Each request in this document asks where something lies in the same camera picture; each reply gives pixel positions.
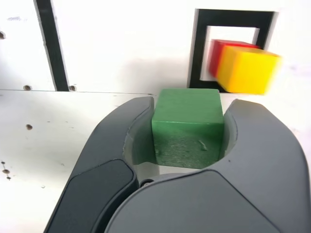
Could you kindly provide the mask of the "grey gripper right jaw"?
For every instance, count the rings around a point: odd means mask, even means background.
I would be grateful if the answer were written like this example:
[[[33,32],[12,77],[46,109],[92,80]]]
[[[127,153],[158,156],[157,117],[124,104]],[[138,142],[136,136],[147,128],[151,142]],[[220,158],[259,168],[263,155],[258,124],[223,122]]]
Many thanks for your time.
[[[108,233],[304,233],[307,161],[294,134],[263,105],[234,100],[223,158],[161,175],[128,197]]]

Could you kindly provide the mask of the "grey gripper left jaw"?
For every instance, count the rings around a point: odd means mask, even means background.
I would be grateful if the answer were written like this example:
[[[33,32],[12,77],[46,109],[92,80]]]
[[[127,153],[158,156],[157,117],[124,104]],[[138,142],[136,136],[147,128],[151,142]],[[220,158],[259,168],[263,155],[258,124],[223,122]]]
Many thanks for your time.
[[[45,228],[47,233],[102,233],[136,190],[134,167],[156,162],[151,121],[154,98],[129,100],[88,138]]]

